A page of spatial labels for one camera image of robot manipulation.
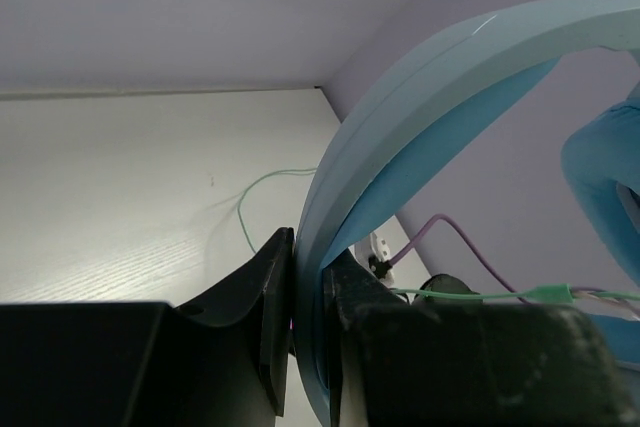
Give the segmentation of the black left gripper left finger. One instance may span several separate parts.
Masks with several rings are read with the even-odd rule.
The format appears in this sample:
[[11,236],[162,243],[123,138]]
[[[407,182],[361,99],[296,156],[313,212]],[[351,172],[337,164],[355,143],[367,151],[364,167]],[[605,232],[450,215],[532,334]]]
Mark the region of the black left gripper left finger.
[[195,298],[1,308],[5,426],[272,426],[284,413],[294,233]]

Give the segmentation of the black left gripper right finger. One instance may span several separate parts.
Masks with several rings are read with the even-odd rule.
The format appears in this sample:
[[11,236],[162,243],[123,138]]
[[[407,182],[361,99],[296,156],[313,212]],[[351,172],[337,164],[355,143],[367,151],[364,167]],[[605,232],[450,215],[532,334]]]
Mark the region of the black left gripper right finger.
[[323,272],[333,426],[635,426],[596,325],[560,306],[409,304],[349,253]]

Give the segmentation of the light blue headphones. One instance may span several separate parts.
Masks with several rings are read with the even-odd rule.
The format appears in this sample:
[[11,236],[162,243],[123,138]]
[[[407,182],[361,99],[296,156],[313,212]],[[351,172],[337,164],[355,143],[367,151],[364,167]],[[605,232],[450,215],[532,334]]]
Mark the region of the light blue headphones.
[[296,242],[298,368],[330,422],[323,270],[378,228],[569,53],[639,50],[639,0],[539,0],[433,35],[361,98],[327,148]]

